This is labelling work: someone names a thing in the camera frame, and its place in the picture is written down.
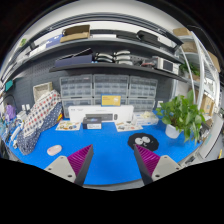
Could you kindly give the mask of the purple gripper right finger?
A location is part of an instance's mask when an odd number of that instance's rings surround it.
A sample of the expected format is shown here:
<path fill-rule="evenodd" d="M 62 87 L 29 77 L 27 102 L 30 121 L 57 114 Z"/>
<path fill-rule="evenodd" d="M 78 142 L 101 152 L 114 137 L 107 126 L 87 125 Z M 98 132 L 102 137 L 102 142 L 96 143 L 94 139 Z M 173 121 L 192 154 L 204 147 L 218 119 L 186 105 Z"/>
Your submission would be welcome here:
<path fill-rule="evenodd" d="M 158 156 L 139 145 L 134 146 L 134 156 L 145 185 L 181 170 L 181 167 L 168 155 Z"/>

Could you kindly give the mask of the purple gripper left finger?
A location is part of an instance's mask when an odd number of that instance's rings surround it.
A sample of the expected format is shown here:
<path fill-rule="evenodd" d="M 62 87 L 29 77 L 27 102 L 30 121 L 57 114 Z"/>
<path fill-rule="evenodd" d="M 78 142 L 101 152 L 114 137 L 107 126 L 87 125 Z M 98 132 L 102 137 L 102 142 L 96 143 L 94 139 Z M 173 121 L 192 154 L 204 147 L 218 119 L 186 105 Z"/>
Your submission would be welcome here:
<path fill-rule="evenodd" d="M 45 171 L 82 186 L 93 154 L 93 145 L 86 146 L 68 157 L 59 156 L 45 168 Z"/>

